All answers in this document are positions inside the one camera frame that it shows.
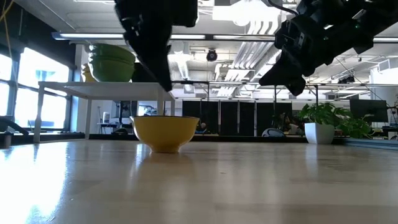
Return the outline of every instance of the green bowl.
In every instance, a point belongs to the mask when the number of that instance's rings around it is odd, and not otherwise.
[[[134,73],[134,65],[115,60],[92,60],[88,66],[98,82],[129,82]]]
[[[94,60],[114,60],[114,61],[118,61],[118,62],[128,63],[130,65],[134,65],[134,63],[135,63],[135,61],[127,61],[127,60],[123,60],[120,58],[107,57],[107,56],[94,56],[92,53],[89,53],[88,61],[92,62]]]
[[[136,57],[128,50],[110,44],[93,44],[89,46],[92,56],[118,58],[128,62],[135,62]]]

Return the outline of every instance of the computer monitor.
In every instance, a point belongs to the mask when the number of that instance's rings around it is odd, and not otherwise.
[[[385,100],[350,100],[349,108],[354,118],[363,118],[367,122],[388,122],[387,102]]]

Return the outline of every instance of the yellow object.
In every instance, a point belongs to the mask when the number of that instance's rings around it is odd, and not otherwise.
[[[89,72],[89,71],[90,71],[90,68],[88,66],[88,63],[85,63],[85,64],[81,65],[81,72],[82,73],[83,72]]]
[[[82,72],[82,73],[81,73],[81,78],[82,78],[83,82],[97,82],[97,81],[93,78],[91,72]]]
[[[148,145],[152,152],[177,153],[180,147],[191,141],[199,118],[178,116],[130,117],[137,138]]]

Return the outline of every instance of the white table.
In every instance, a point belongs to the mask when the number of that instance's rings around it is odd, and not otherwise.
[[[175,114],[175,98],[158,83],[83,83],[83,82],[39,82],[39,99],[34,129],[34,142],[40,142],[42,107],[45,89],[64,91],[68,95],[87,99],[86,139],[90,136],[91,103],[93,100],[157,101],[157,114],[163,115],[164,102],[171,101],[171,112]]]

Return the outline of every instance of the security camera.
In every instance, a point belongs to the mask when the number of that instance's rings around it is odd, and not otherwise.
[[[206,57],[208,62],[214,62],[217,60],[217,53],[216,50],[214,49],[210,49],[209,52],[207,53],[207,57]]]

